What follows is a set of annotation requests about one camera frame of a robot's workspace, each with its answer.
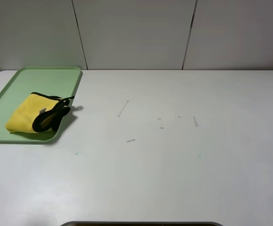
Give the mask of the yellow towel with black trim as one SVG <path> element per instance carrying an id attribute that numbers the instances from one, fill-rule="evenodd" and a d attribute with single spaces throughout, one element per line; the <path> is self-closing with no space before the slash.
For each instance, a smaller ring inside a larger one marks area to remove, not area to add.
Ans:
<path id="1" fill-rule="evenodd" d="M 70 112 L 74 98 L 32 92 L 12 113 L 5 128 L 10 133 L 56 132 L 62 119 Z"/>

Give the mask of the green plastic tray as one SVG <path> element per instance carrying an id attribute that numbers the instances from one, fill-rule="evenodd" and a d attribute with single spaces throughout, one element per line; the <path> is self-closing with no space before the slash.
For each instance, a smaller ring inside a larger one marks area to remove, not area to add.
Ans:
<path id="1" fill-rule="evenodd" d="M 36 134 L 10 133 L 5 124 L 15 109 L 32 92 L 61 98 L 75 95 L 82 71 L 78 67 L 24 67 L 15 72 L 0 91 L 0 143 L 48 143 L 60 131 Z"/>

